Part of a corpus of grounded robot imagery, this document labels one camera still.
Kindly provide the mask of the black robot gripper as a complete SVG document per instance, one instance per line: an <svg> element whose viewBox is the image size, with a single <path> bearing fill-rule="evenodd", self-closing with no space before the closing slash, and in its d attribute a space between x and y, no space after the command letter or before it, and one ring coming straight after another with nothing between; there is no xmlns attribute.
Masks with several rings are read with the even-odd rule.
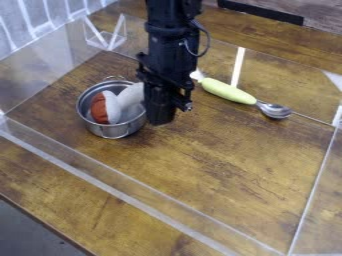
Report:
<svg viewBox="0 0 342 256"><path fill-rule="evenodd" d="M198 48L198 31L173 37L150 34L149 53L137 55L147 119L156 126L174 120L177 108L184 112L193 109L190 73L197 68Z"/></svg>

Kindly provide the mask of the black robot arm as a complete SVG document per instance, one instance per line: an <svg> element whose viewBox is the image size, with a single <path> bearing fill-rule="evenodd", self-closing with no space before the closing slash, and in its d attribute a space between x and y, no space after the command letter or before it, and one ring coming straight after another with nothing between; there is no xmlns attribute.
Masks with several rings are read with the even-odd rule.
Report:
<svg viewBox="0 0 342 256"><path fill-rule="evenodd" d="M153 125L174 120L177 109L193 108L202 0L146 0L149 51L137 54L138 77L145 83L145 106Z"/></svg>

